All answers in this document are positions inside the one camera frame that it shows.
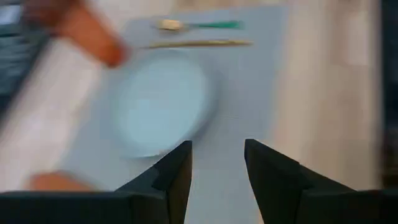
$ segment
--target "table surface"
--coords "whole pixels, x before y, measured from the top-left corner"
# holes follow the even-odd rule
[[[376,1],[92,0],[115,30],[132,18],[256,4],[288,4],[289,25],[267,144],[355,189],[379,186]],[[0,190],[57,169],[101,66],[53,41],[17,97],[0,135]]]

